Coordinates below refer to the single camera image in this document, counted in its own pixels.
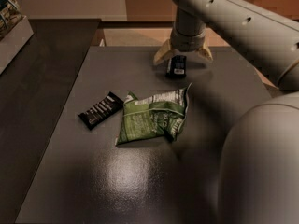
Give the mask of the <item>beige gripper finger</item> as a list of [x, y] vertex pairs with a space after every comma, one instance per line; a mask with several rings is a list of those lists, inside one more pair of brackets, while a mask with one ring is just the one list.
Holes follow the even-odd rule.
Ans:
[[170, 59], [172, 55], [173, 55], [173, 50], [172, 50], [171, 42], [169, 39], [167, 39], [154, 55], [153, 63], [155, 65], [158, 65], [163, 61]]
[[213, 61], [212, 53], [207, 44], [204, 44], [202, 47], [199, 48], [198, 55], [209, 62]]

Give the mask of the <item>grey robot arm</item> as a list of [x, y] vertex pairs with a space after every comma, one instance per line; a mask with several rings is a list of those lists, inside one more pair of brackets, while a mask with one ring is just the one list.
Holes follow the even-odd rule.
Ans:
[[256, 105], [221, 152], [218, 224], [299, 224], [299, 23], [244, 0], [172, 0], [172, 34], [154, 56], [208, 59], [210, 27], [283, 93]]

